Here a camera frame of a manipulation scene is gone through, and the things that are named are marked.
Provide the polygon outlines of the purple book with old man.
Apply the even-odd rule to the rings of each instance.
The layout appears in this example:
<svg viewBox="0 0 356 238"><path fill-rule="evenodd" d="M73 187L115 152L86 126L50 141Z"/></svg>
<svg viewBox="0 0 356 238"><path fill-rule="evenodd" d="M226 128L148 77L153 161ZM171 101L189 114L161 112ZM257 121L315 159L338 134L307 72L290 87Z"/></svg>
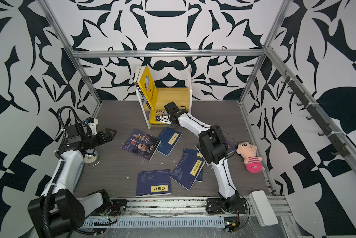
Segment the purple book with old man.
<svg viewBox="0 0 356 238"><path fill-rule="evenodd" d="M138 157L150 161L160 143L161 141L158 138L148 135L138 129L134 129L121 148Z"/></svg>

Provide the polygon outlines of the yellow cartoon cover book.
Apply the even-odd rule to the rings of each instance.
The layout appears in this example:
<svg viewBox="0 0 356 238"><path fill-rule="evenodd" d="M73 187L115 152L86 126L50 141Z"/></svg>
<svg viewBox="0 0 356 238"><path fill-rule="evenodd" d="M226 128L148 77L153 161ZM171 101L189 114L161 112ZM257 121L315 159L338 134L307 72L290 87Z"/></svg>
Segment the yellow cartoon cover book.
<svg viewBox="0 0 356 238"><path fill-rule="evenodd" d="M148 100L152 110L155 110L159 93L151 75L150 69L147 65L143 65L141 68L138 84L141 87L141 90Z"/></svg>

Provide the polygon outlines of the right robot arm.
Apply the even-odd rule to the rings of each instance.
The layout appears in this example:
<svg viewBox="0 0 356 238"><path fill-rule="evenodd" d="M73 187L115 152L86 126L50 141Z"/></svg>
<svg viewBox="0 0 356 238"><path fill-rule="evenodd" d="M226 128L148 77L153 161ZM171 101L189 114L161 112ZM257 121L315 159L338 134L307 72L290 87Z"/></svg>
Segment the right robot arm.
<svg viewBox="0 0 356 238"><path fill-rule="evenodd" d="M186 109L180 109L174 102L164 106L172 126L183 127L199 138L201 154L215 173L220 209L230 212L239 202L239 193L232 181L228 166L228 146L223 131L218 125L208 125L198 120Z"/></svg>

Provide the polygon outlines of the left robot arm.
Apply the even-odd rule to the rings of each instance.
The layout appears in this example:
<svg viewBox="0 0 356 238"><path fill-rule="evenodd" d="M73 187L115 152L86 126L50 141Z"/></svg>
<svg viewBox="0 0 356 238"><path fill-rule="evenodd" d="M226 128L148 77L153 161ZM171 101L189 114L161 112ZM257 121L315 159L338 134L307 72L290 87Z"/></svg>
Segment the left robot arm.
<svg viewBox="0 0 356 238"><path fill-rule="evenodd" d="M58 166L39 198L31 200L27 211L37 235L54 238L81 228L91 213L103 213L112 202L102 189L82 200L73 195L84 165L99 159L96 148L113 141L116 130L97 131L98 120L81 120L73 107L63 106L57 112L62 126L62 140L55 151Z"/></svg>

